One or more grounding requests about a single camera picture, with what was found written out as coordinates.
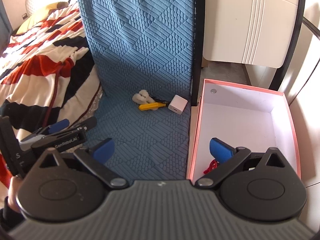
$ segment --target human hand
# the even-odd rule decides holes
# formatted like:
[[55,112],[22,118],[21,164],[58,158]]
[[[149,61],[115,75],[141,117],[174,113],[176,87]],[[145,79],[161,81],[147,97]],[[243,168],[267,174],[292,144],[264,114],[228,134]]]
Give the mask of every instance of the human hand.
[[21,186],[22,179],[18,176],[14,176],[10,180],[10,186],[8,190],[8,206],[15,212],[20,213],[20,208],[17,203],[16,195]]

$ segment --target black sleeve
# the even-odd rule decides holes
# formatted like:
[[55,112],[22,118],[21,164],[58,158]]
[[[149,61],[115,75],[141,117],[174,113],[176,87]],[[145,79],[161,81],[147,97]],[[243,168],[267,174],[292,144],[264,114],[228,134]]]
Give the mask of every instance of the black sleeve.
[[4,199],[4,208],[0,209],[0,225],[8,232],[24,220],[20,213],[13,211],[8,206],[8,197]]

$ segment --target red white and black blanket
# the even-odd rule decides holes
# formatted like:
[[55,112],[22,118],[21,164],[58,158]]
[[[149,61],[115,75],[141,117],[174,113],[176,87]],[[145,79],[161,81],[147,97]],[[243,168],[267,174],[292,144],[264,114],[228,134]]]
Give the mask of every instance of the red white and black blanket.
[[65,118],[76,122],[100,88],[77,3],[11,36],[0,67],[1,114],[19,140]]

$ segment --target blue quilted fabric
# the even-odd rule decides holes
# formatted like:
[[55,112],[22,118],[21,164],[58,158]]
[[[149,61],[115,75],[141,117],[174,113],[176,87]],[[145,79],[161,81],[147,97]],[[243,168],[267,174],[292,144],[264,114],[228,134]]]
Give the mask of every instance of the blue quilted fabric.
[[141,89],[189,100],[193,64],[194,0],[78,0],[104,90],[89,146],[111,137],[116,151],[106,166],[134,179],[184,179],[190,104],[140,111]]

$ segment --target open box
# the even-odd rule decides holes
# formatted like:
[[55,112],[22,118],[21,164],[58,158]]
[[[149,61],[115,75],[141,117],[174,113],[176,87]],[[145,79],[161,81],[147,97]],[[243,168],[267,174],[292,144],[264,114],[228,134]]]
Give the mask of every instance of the open box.
[[214,159],[209,151],[214,137],[252,152],[278,147],[300,177],[298,143],[284,93],[205,79],[187,171],[193,183]]

